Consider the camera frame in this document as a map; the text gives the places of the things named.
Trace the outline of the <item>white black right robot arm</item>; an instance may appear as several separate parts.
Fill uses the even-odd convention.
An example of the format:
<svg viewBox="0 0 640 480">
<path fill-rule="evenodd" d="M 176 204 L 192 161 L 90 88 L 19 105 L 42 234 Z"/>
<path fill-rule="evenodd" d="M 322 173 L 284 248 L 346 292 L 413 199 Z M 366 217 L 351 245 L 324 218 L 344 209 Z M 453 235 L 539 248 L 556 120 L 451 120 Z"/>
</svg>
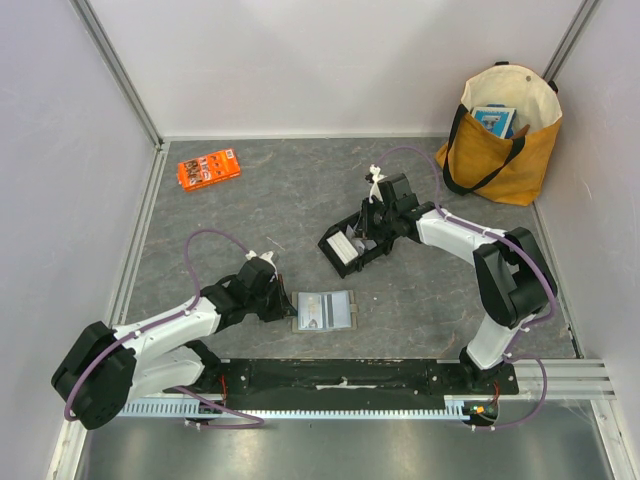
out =
<svg viewBox="0 0 640 480">
<path fill-rule="evenodd" d="M 358 226 L 375 251 L 388 253 L 399 238 L 439 248 L 474 267 L 485 315 L 459 355 L 458 381 L 477 394 L 489 387 L 512 344 L 542 310 L 556 306 L 557 285 L 533 234 L 484 227 L 441 206 L 421 204 L 404 174 L 385 176 L 373 166 Z"/>
</svg>

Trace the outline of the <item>white magnetic stripe card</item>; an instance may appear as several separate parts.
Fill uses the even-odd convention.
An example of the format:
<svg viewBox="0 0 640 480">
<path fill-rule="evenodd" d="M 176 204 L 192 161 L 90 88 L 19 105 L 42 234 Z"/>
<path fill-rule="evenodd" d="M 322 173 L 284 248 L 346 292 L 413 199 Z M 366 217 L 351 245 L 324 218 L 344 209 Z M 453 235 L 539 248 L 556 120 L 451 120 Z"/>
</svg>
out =
<svg viewBox="0 0 640 480">
<path fill-rule="evenodd" d="M 349 292 L 334 291 L 322 294 L 327 330 L 348 329 L 353 326 Z"/>
</svg>

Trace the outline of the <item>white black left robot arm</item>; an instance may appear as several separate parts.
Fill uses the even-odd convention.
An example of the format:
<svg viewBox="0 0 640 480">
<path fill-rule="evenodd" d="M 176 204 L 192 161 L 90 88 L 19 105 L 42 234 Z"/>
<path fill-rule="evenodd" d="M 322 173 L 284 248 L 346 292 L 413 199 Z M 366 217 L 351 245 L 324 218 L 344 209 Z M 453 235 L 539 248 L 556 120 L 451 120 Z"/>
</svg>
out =
<svg viewBox="0 0 640 480">
<path fill-rule="evenodd" d="M 149 319 L 87 326 L 52 376 L 64 416 L 86 429 L 104 426 L 129 402 L 166 389 L 216 388 L 219 359 L 203 340 L 255 315 L 264 322 L 291 317 L 275 254 L 250 252 L 238 273 L 201 289 L 187 302 Z"/>
</svg>

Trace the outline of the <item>beige leather card holder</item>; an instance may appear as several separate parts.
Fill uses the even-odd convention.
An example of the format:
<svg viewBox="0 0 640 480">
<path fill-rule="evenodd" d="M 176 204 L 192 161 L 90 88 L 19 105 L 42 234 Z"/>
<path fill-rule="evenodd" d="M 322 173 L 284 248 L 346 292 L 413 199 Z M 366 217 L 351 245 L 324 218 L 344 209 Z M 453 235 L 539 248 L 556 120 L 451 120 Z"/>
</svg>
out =
<svg viewBox="0 0 640 480">
<path fill-rule="evenodd" d="M 353 290 L 329 292 L 293 292 L 292 305 L 297 314 L 294 333 L 329 333 L 357 329 L 358 306 Z"/>
</svg>

